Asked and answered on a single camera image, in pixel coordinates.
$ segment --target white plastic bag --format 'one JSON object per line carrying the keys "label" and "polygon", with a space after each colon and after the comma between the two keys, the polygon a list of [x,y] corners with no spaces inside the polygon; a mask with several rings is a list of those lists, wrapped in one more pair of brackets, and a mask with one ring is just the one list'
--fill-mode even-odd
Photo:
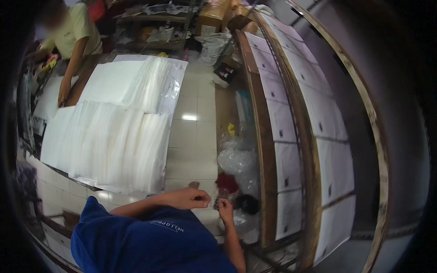
{"label": "white plastic bag", "polygon": [[198,63],[205,66],[214,65],[231,37],[232,35],[227,28],[225,28],[225,33],[213,33],[195,37],[197,41],[202,43],[202,54]]}

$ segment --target floor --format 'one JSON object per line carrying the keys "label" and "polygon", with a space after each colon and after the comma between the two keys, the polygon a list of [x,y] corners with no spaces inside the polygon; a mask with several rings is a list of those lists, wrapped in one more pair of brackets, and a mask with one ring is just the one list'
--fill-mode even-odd
{"label": "floor", "polygon": [[[217,189],[217,134],[215,112],[215,84],[212,67],[190,64],[180,90],[180,96],[170,131],[167,154],[165,191],[186,187],[191,181],[200,182],[215,200]],[[129,204],[138,199],[107,191],[93,192],[65,178],[42,164],[33,156],[26,160],[37,169],[38,194],[43,200],[45,215],[62,212],[62,209],[80,214],[86,199],[93,195],[108,210]],[[219,214],[212,209],[196,209],[193,213],[217,236]],[[60,224],[62,219],[55,218]]]}

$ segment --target red cloth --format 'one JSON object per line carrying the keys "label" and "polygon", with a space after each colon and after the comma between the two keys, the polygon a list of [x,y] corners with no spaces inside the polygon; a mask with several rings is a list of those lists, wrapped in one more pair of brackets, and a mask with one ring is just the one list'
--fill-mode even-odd
{"label": "red cloth", "polygon": [[235,182],[232,175],[221,173],[218,175],[217,181],[215,183],[217,184],[217,187],[222,194],[233,194],[234,192],[239,190],[238,184],[237,182]]}

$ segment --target wooden shelf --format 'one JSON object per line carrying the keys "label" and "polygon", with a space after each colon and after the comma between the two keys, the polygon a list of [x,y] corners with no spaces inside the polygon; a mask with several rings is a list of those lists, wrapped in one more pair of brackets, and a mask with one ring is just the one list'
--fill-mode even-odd
{"label": "wooden shelf", "polygon": [[167,49],[167,50],[179,50],[180,47],[183,45],[183,43],[184,43],[183,40],[170,41],[168,43],[164,43],[161,41],[154,41],[151,43],[147,43],[145,41],[132,41],[132,42],[129,42],[129,43],[124,44],[124,45],[117,44],[116,47],[130,49],[130,50],[137,50],[137,49],[143,49],[143,48],[145,48],[145,50],[153,49],[153,48]]}
{"label": "wooden shelf", "polygon": [[187,13],[179,13],[179,14],[169,14],[169,13],[160,13],[154,15],[147,15],[145,13],[141,13],[135,16],[127,16],[124,18],[120,18],[117,20],[117,24],[125,23],[125,22],[133,22],[133,21],[170,21],[177,23],[184,23],[185,17]]}

